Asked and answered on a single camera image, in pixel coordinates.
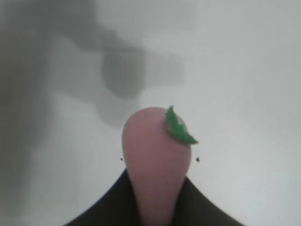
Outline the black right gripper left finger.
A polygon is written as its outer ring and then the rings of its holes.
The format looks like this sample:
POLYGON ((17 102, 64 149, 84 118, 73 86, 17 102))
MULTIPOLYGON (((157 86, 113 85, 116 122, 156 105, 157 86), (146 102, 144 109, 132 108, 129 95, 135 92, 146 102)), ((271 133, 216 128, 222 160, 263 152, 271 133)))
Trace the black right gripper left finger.
POLYGON ((109 191, 67 226, 140 226, 138 207, 127 171, 109 191))

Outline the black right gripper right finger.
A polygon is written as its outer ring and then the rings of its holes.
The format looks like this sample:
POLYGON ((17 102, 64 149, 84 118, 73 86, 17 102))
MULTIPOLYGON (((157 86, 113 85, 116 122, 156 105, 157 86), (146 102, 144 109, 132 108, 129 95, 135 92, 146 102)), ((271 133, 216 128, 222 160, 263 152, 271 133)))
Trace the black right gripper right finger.
POLYGON ((175 206, 173 226, 242 226, 209 201, 185 178, 175 206))

